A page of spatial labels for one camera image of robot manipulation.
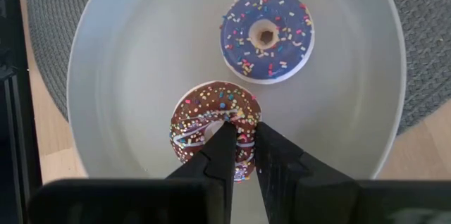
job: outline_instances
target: donut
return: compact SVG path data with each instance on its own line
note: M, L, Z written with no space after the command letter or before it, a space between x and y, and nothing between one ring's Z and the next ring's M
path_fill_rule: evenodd
M239 0L220 29L225 63L251 83L288 79L305 65L314 46L313 21L299 0Z
M208 140L206 131L224 121L237 128L234 181L249 179L254 170L254 134L261 120L255 96L229 82L214 81L191 89L171 118L171 144L182 163L188 162Z

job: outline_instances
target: wooden floor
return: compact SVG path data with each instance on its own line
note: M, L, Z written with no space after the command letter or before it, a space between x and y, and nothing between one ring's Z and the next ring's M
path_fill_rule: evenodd
M51 100L37 69L25 1L21 0L21 5L42 179L49 182L59 178L84 177L86 173L69 124ZM451 180L451 101L398 137L378 178Z

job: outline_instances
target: blue frosted donut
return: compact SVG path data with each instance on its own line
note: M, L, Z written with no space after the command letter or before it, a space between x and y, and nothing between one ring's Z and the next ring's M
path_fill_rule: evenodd
M307 62L313 45L313 21L299 0L239 0L223 16L224 59L248 82L288 79Z

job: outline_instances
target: gray carpet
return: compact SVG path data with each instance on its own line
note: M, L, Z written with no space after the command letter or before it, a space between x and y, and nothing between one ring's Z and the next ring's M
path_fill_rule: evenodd
M87 0L28 0L37 65L62 114L70 46ZM395 0L407 49L407 92L399 133L451 96L451 0Z

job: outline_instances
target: white plate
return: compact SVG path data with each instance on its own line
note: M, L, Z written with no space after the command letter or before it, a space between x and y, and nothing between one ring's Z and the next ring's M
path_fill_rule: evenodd
M405 51L393 0L300 0L315 24L301 71L246 83L224 63L221 16L234 0L89 0L73 43L68 110L91 177L162 178L180 162L169 143L174 106L192 87L234 82L266 123L354 178L383 165L400 121ZM254 174L234 188L234 223L266 222Z

